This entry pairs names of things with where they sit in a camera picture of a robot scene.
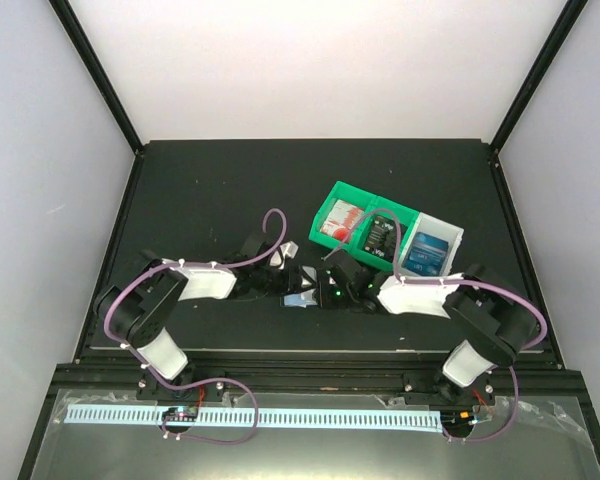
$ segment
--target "black item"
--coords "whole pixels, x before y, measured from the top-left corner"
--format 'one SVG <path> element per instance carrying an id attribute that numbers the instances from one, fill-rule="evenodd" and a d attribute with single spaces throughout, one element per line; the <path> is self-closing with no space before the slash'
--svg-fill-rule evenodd
<path id="1" fill-rule="evenodd" d="M 395 168 L 397 159 L 405 174 Z M 488 159 L 487 146 L 478 140 L 151 142 L 135 189 L 129 192 L 132 203 L 113 240 L 113 266 L 108 272 L 117 272 L 142 248 L 153 248 L 168 258 L 220 260 L 236 248 L 236 235 L 241 239 L 257 229 L 264 213 L 274 206 L 287 215 L 287 238 L 300 247 L 294 262 L 315 263 L 328 250 L 309 241 L 308 230 L 334 181 L 340 179 L 461 225 L 465 235 L 454 270 L 463 271 L 473 262 L 494 265 L 524 291 Z M 253 175 L 254 162 L 261 166 L 262 175 Z M 307 165 L 320 165 L 321 174 L 315 175 Z M 414 170 L 421 172 L 417 178 L 406 175 Z M 427 187 L 432 184 L 438 186 L 436 195 Z M 275 237 L 279 229 L 280 221 L 273 216 L 267 230 Z M 117 349 L 94 320 L 87 324 L 85 344 Z M 185 351 L 207 349 L 215 355 L 222 351 L 240 356 L 302 351 L 305 358 L 321 352 L 352 358 L 359 352 L 403 357 L 398 350 L 446 355 L 462 341 L 459 329 L 443 318 L 410 314 L 370 321 L 348 311 L 283 309 L 273 296 L 255 301 L 179 302 L 169 332 Z M 542 349 L 550 352 L 548 342 L 534 350 Z M 82 351 L 83 355 L 119 355 L 117 350 Z"/>
<path id="2" fill-rule="evenodd" d="M 349 253 L 339 250 L 324 263 L 331 278 L 349 294 L 357 299 L 360 292 L 367 289 L 374 272 L 360 265 Z"/>
<path id="3" fill-rule="evenodd" d="M 271 248 L 274 243 L 275 241 L 271 236 L 262 230 L 254 231 L 247 237 L 238 252 L 222 257 L 222 262 L 220 263 L 239 263 L 257 257 Z M 272 283 L 281 282 L 283 279 L 279 278 L 279 274 L 276 275 L 275 269 L 271 269 L 268 275 L 265 274 L 266 272 L 261 271 L 267 265 L 268 261 L 268 258 L 263 258 L 257 263 L 245 265 L 241 268 L 234 268 L 233 274 L 236 276 L 236 284 L 228 298 L 242 297 L 249 293 L 251 288 L 259 288 L 261 290 L 273 288 L 271 286 Z"/>
<path id="4" fill-rule="evenodd" d="M 351 298 L 346 289 L 334 283 L 327 270 L 318 270 L 318 287 L 314 299 L 320 308 L 326 310 L 346 309 L 351 305 Z"/>
<path id="5" fill-rule="evenodd" d="M 400 224 L 401 238 L 404 238 L 406 233 L 407 227 Z M 393 262 L 397 237 L 395 222 L 382 215 L 376 215 L 371 220 L 371 228 L 362 249 L 387 262 Z"/>
<path id="6" fill-rule="evenodd" d="M 490 375 L 480 375 L 468 388 L 460 388 L 450 382 L 441 372 L 422 369 L 406 370 L 402 376 L 404 393 L 402 398 L 407 405 L 430 405 L 432 409 L 466 410 L 478 400 L 474 391 L 485 392 L 490 384 Z M 495 403 L 493 395 L 484 393 L 489 405 Z"/>
<path id="7" fill-rule="evenodd" d="M 162 259 L 153 252 L 143 250 L 96 297 L 95 314 L 104 320 L 120 293 L 144 272 L 161 263 Z M 187 278 L 170 268 L 156 273 L 138 285 L 116 308 L 111 318 L 111 331 L 136 349 L 151 343 L 164 328 L 186 285 Z"/>
<path id="8" fill-rule="evenodd" d="M 517 293 L 482 265 L 473 265 L 463 276 Z M 443 308 L 473 349 L 499 367 L 513 365 L 536 330 L 537 320 L 525 307 L 487 290 L 462 285 L 447 296 Z"/>

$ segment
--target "wire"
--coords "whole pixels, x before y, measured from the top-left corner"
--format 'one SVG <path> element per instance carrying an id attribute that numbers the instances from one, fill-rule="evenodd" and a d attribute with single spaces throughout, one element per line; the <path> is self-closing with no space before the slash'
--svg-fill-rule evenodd
<path id="1" fill-rule="evenodd" d="M 496 438 L 504 435 L 515 423 L 516 418 L 518 416 L 518 400 L 519 400 L 519 392 L 518 392 L 518 377 L 516 375 L 516 371 L 513 367 L 509 367 L 509 371 L 511 372 L 511 380 L 513 381 L 513 410 L 511 411 L 511 415 L 509 416 L 509 420 L 507 423 L 503 425 L 503 427 L 497 432 L 492 433 L 491 435 L 487 435 L 486 437 L 480 438 L 458 438 L 454 437 L 447 432 L 447 429 L 442 427 L 442 432 L 444 436 L 449 439 L 449 441 L 459 440 L 466 443 L 482 443 L 488 442 L 489 440 L 495 440 Z"/>
<path id="2" fill-rule="evenodd" d="M 491 406 L 484 401 L 484 398 L 482 398 L 482 395 L 480 395 L 480 393 L 478 393 L 478 391 L 474 388 L 472 390 L 473 392 L 473 396 L 476 397 L 478 399 L 478 402 L 480 402 L 481 405 L 484 405 L 485 407 L 487 407 L 487 410 L 489 410 L 489 413 L 491 413 L 493 415 L 493 408 L 491 408 Z"/>
<path id="3" fill-rule="evenodd" d="M 182 264 L 180 262 L 169 262 L 169 263 L 163 263 L 156 267 L 150 268 L 149 270 L 144 272 L 142 275 L 140 275 L 138 278 L 136 278 L 133 282 L 131 282 L 124 290 L 122 290 L 122 292 L 120 292 L 120 295 L 118 295 L 116 297 L 116 299 L 113 301 L 113 303 L 111 304 L 111 307 L 109 307 L 109 310 L 107 311 L 107 314 L 105 315 L 104 333 L 111 340 L 120 342 L 121 344 L 126 343 L 123 338 L 118 337 L 111 331 L 111 319 L 113 318 L 113 314 L 115 313 L 116 309 L 120 306 L 120 304 L 124 301 L 124 299 L 127 297 L 127 295 L 129 295 L 131 292 L 133 292 L 140 284 L 142 284 L 147 279 L 154 276 L 156 273 L 159 273 L 159 272 L 169 269 L 169 268 L 181 268 L 181 267 L 240 268 L 240 267 L 244 267 L 247 265 L 251 265 L 253 263 L 257 263 L 260 260 L 263 260 L 264 258 L 267 258 L 271 254 L 273 254 L 280 247 L 280 245 L 282 244 L 282 242 L 284 240 L 285 235 L 287 234 L 287 217 L 284 215 L 282 210 L 280 210 L 279 208 L 272 208 L 265 214 L 264 218 L 262 219 L 262 230 L 264 232 L 267 231 L 267 223 L 268 223 L 271 215 L 274 213 L 280 217 L 280 220 L 282 220 L 282 228 L 280 231 L 280 235 L 278 236 L 278 239 L 276 240 L 275 244 L 271 248 L 269 248 L 266 252 L 264 252 L 260 255 L 257 255 L 256 257 L 251 258 L 249 260 L 244 260 L 242 262 L 232 263 L 232 264 L 228 264 L 228 265 L 226 265 L 226 264 L 225 265 L 208 264 L 208 263 L 198 263 L 198 262 L 182 262 Z M 142 364 L 149 363 L 133 347 L 129 346 L 128 350 L 140 361 L 140 363 L 142 363 Z M 151 374 L 155 377 L 155 379 L 157 380 L 157 382 L 160 385 L 162 385 L 164 388 L 169 389 L 169 390 L 175 390 L 175 391 L 189 390 L 191 388 L 201 387 L 203 385 L 207 385 L 210 383 L 222 382 L 222 383 L 228 383 L 228 384 L 236 385 L 237 387 L 240 387 L 242 390 L 245 391 L 245 393 L 247 395 L 249 395 L 249 397 L 251 398 L 251 401 L 253 402 L 253 408 L 255 411 L 253 425 L 250 427 L 249 431 L 241 438 L 239 438 L 237 440 L 216 440 L 213 438 L 200 437 L 197 435 L 181 435 L 181 438 L 199 440 L 202 442 L 213 443 L 216 445 L 238 445 L 240 443 L 246 442 L 255 434 L 257 426 L 258 426 L 258 402 L 257 402 L 256 397 L 253 394 L 253 392 L 249 389 L 249 387 L 247 387 L 243 383 L 238 382 L 237 380 L 232 380 L 230 378 L 209 378 L 206 380 L 200 380 L 198 382 L 189 383 L 187 385 L 172 385 L 169 382 L 167 382 L 162 377 L 162 375 L 160 375 L 160 373 L 158 373 L 158 371 L 155 368 L 153 368 L 152 366 L 149 365 L 148 370 L 149 370 L 149 372 L 151 372 Z"/>
<path id="4" fill-rule="evenodd" d="M 198 404 L 196 405 L 198 408 L 202 406 L 202 400 L 204 400 L 205 390 L 202 385 L 198 387 Z"/>

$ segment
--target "white wall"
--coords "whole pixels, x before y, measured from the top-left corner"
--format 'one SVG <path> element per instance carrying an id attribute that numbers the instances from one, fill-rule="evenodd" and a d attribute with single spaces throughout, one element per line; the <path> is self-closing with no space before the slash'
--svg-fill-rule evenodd
<path id="1" fill-rule="evenodd" d="M 565 0 L 72 0 L 143 141 L 490 141 Z"/>
<path id="2" fill-rule="evenodd" d="M 0 480 L 71 360 L 131 161 L 49 3 L 0 1 Z"/>
<path id="3" fill-rule="evenodd" d="M 570 368 L 600 419 L 600 0 L 576 23 L 502 163 Z"/>

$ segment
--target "black base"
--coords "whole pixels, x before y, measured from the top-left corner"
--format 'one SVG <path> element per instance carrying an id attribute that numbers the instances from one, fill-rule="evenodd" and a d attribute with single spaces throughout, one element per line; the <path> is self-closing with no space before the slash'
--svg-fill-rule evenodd
<path id="1" fill-rule="evenodd" d="M 343 180 L 463 227 L 454 271 L 482 263 L 525 291 L 489 158 L 478 140 L 151 142 L 125 195 L 99 288 L 143 248 L 172 259 L 221 258 L 273 206 L 287 214 L 298 260 L 316 263 L 328 250 L 308 240 L 311 222 Z M 168 329 L 184 350 L 310 358 L 327 352 L 404 358 L 411 351 L 446 353 L 462 340 L 443 318 L 284 309 L 268 297 L 181 302 Z M 80 347 L 82 358 L 116 345 L 90 316 Z M 552 352 L 549 342 L 540 349 Z"/>

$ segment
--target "purple cable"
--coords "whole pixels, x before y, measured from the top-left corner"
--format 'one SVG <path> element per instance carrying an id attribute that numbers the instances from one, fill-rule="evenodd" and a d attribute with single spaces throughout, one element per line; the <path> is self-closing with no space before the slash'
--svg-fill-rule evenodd
<path id="1" fill-rule="evenodd" d="M 242 262 L 232 263 L 232 264 L 228 264 L 228 265 L 216 264 L 215 267 L 223 267 L 223 268 L 244 267 L 244 266 L 259 262 L 260 260 L 267 258 L 268 256 L 272 255 L 276 250 L 278 250 L 278 248 L 280 247 L 280 245 L 282 244 L 282 242 L 284 240 L 285 235 L 287 234 L 287 217 L 285 217 L 284 213 L 279 208 L 272 208 L 265 214 L 265 216 L 262 220 L 262 230 L 264 232 L 267 231 L 267 222 L 273 213 L 277 213 L 280 216 L 280 219 L 282 220 L 282 229 L 280 231 L 280 235 L 278 236 L 278 240 L 276 240 L 276 243 L 271 248 L 269 248 L 266 252 L 254 257 L 254 258 L 251 258 L 249 260 L 244 260 Z M 118 295 L 116 297 L 116 299 L 111 304 L 111 307 L 109 307 L 109 310 L 107 311 L 107 314 L 105 315 L 105 319 L 104 319 L 104 333 L 107 335 L 107 337 L 109 337 L 111 340 L 114 340 L 116 342 L 120 342 L 121 344 L 124 344 L 125 340 L 116 336 L 111 331 L 111 319 L 113 318 L 113 314 L 115 313 L 116 309 L 124 301 L 124 299 L 127 297 L 127 295 L 129 295 L 140 284 L 145 282 L 147 279 L 151 278 L 156 273 L 161 272 L 162 270 L 166 270 L 168 268 L 180 268 L 181 266 L 215 268 L 213 265 L 210 265 L 208 263 L 198 263 L 198 262 L 184 262 L 183 265 L 181 265 L 180 262 L 170 262 L 170 263 L 163 263 L 161 265 L 158 265 L 157 267 L 150 268 L 149 270 L 144 272 L 142 275 L 140 275 L 138 278 L 136 278 L 133 282 L 131 282 L 122 292 L 120 292 L 120 295 Z M 148 363 L 146 361 L 146 359 L 137 350 L 135 350 L 131 346 L 129 346 L 128 349 L 140 361 L 140 363 L 142 363 L 142 364 Z M 206 385 L 208 383 L 224 382 L 224 383 L 229 383 L 231 385 L 236 385 L 236 386 L 240 387 L 247 393 L 247 395 L 249 395 L 249 397 L 251 397 L 251 400 L 253 402 L 253 408 L 255 410 L 255 418 L 253 420 L 253 425 L 251 426 L 249 431 L 243 437 L 241 437 L 237 440 L 230 440 L 230 441 L 215 440 L 213 438 L 199 437 L 197 435 L 186 435 L 186 436 L 181 435 L 182 438 L 191 438 L 191 439 L 200 440 L 203 442 L 214 443 L 216 445 L 238 445 L 240 443 L 246 442 L 255 434 L 256 428 L 258 426 L 258 402 L 256 401 L 256 397 L 253 394 L 253 392 L 243 383 L 238 382 L 237 380 L 232 380 L 230 378 L 211 378 L 211 379 L 207 379 L 207 380 L 193 382 L 193 383 L 190 383 L 187 385 L 171 385 L 164 378 L 162 378 L 162 375 L 160 375 L 153 367 L 149 366 L 148 370 L 156 378 L 156 380 L 158 381 L 158 383 L 160 383 L 160 385 L 162 385 L 163 387 L 165 387 L 169 390 L 189 390 L 190 388 L 197 388 L 201 385 Z"/>
<path id="2" fill-rule="evenodd" d="M 447 432 L 447 430 L 444 427 L 442 427 L 442 432 L 444 433 L 445 437 L 447 437 L 449 440 L 459 440 L 466 443 L 482 443 L 488 442 L 489 440 L 495 440 L 513 426 L 513 424 L 516 421 L 516 417 L 518 416 L 518 377 L 513 367 L 509 367 L 509 371 L 511 372 L 511 380 L 513 380 L 513 410 L 511 411 L 511 416 L 509 417 L 509 420 L 507 420 L 507 423 L 505 423 L 503 427 L 497 432 L 494 432 L 491 435 L 487 435 L 486 437 L 480 438 L 452 437 L 451 435 L 449 435 L 449 432 Z"/>

